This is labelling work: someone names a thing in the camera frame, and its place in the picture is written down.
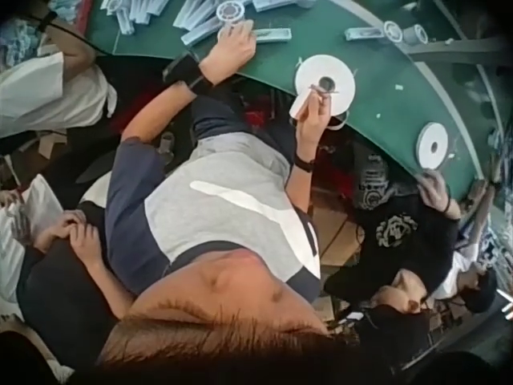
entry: green table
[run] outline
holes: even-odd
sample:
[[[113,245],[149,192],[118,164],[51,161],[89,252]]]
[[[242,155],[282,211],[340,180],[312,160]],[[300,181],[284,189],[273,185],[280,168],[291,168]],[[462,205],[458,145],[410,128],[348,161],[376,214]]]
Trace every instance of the green table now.
[[[357,93],[349,110],[349,125],[386,151],[409,172],[417,172],[415,145],[418,134],[429,122],[443,124],[450,135],[450,152],[442,166],[453,196],[462,198],[472,180],[486,172],[489,149],[486,138],[493,120],[483,116],[481,102],[472,99],[459,75],[460,68],[447,64],[415,64],[400,47],[378,42],[346,42],[344,30],[352,26],[379,25],[394,20],[401,27],[420,21],[432,37],[455,37],[454,30],[438,10],[416,14],[400,9],[398,0],[319,0],[311,10],[287,6],[257,14],[249,7],[247,18],[256,28],[289,27],[293,40],[288,43],[263,44],[256,57],[241,73],[250,78],[294,92],[293,78],[300,59],[329,54],[342,59],[353,71]],[[172,26],[182,2],[171,1],[150,26],[136,26],[132,36],[122,36],[117,22],[99,10],[95,2],[87,37],[115,55],[139,55],[175,58],[184,46],[184,33]],[[435,19],[438,29],[430,27]],[[204,55],[214,38],[195,50]],[[475,67],[465,69],[465,79],[476,81]]]

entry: black t-shirt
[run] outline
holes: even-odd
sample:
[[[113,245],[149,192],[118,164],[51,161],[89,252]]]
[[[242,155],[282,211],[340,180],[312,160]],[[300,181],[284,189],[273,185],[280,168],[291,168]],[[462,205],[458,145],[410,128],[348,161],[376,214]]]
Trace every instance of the black t-shirt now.
[[[106,255],[104,210],[91,202],[78,209],[99,228]],[[25,322],[62,365],[74,369],[95,363],[117,321],[68,240],[55,240],[46,255],[26,249],[17,296]]]
[[[419,195],[393,197],[370,211],[359,210],[365,230],[360,261],[350,273],[359,282],[352,301],[369,299],[389,285],[400,269],[417,274],[428,295],[443,282],[452,266],[458,221],[425,206]]]

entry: gray and navy shirt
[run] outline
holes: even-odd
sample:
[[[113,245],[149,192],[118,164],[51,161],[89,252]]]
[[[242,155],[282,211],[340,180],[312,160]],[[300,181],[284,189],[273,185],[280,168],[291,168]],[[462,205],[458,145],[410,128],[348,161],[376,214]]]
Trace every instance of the gray and navy shirt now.
[[[112,269],[140,294],[203,253],[244,247],[313,301],[320,292],[317,237],[285,193],[289,172],[280,153],[243,132],[200,140],[168,177],[151,145],[125,140],[107,197]]]

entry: green workbench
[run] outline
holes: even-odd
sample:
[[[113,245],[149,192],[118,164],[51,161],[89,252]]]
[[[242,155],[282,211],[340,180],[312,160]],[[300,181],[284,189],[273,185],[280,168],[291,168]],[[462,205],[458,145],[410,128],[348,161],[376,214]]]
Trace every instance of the green workbench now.
[[[348,43],[344,39],[346,28],[378,25],[380,19],[394,20],[403,28],[420,22],[431,38],[456,37],[438,10],[430,7],[412,14],[402,10],[398,2],[319,0],[311,10],[287,6],[260,14],[250,6],[246,18],[253,18],[256,28],[288,27],[293,40],[259,45],[255,58],[241,73],[294,93],[294,74],[301,59],[316,54],[337,56],[355,73],[357,92],[349,109],[349,125],[409,172],[418,171],[414,151],[422,128],[429,122],[446,127],[454,157],[441,169],[453,196],[459,199],[474,178],[487,173],[487,136],[495,127],[494,120],[481,112],[480,99],[469,96],[468,79],[473,87],[484,87],[475,66],[417,65],[393,44]],[[169,59],[183,52],[180,36],[184,32],[172,26],[183,2],[171,1],[149,26],[136,26],[132,36],[120,35],[115,18],[100,11],[99,3],[95,2],[91,12],[87,37],[105,51]],[[214,42],[211,37],[195,51],[204,55]]]

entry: gray t-shirt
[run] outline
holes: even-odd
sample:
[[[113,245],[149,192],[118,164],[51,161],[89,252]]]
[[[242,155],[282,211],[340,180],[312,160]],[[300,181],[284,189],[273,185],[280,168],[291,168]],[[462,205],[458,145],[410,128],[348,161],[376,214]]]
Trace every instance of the gray t-shirt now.
[[[140,294],[208,251],[245,247],[309,301],[320,291],[317,237],[285,193],[289,164],[243,132],[203,139],[167,178],[156,150],[119,146],[107,198],[109,260]]]

